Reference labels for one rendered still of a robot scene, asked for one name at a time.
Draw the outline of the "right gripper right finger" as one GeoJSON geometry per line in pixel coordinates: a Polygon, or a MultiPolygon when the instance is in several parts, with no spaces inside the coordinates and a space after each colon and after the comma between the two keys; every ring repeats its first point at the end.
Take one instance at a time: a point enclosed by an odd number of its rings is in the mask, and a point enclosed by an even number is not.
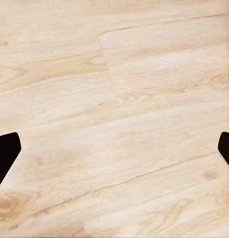
{"type": "Polygon", "coordinates": [[[219,143],[218,143],[218,150],[229,165],[229,133],[228,132],[222,132],[219,139],[219,143]]]}

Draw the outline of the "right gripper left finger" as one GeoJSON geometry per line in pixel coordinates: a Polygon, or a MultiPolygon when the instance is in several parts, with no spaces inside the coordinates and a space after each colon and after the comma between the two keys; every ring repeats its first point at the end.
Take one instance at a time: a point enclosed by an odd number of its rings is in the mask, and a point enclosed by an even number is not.
{"type": "Polygon", "coordinates": [[[0,136],[0,185],[21,152],[17,132],[0,136]]]}

